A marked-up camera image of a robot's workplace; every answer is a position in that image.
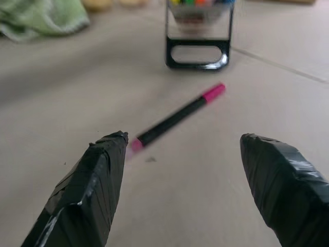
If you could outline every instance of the green towel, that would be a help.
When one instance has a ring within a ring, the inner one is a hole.
[[[0,33],[17,42],[71,34],[88,24],[80,0],[0,0]]]

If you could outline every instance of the black plastic pen holder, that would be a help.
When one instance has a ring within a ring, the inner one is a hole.
[[[229,63],[230,59],[230,44],[232,35],[233,11],[234,4],[229,6],[229,24],[227,38],[205,38],[205,37],[192,37],[192,38],[173,38],[169,36],[169,14],[172,12],[169,0],[166,6],[166,65],[169,68],[177,69],[201,69],[201,70],[219,70]],[[221,51],[221,57],[215,62],[180,62],[176,61],[173,56],[173,49],[177,46],[203,46],[203,47],[217,47]]]

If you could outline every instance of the pen holder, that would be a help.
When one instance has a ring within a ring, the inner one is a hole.
[[[177,3],[167,0],[166,6],[166,65],[169,68],[218,70],[229,63],[233,22],[233,0],[225,2],[195,4]],[[218,24],[226,19],[227,26],[216,35]],[[210,62],[177,61],[173,52],[177,48],[216,47],[220,57]]]

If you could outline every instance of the beige tile floor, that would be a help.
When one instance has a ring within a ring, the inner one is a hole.
[[[167,69],[163,20],[157,3],[95,16],[70,38],[0,40],[0,246],[22,243],[89,142],[133,137],[218,81],[223,97],[126,164],[107,246],[280,246],[239,138],[288,142],[329,178],[329,2],[238,1],[231,64],[217,74]]]

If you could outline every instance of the pink marker tip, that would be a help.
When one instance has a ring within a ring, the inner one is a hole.
[[[217,98],[220,94],[225,91],[226,87],[224,84],[218,84],[212,87],[210,90],[206,91],[202,94],[202,97],[207,101],[207,103],[212,102],[215,98]]]
[[[140,150],[142,150],[144,147],[143,147],[143,143],[139,140],[139,139],[134,139],[133,142],[132,142],[132,150],[134,152],[138,152]]]

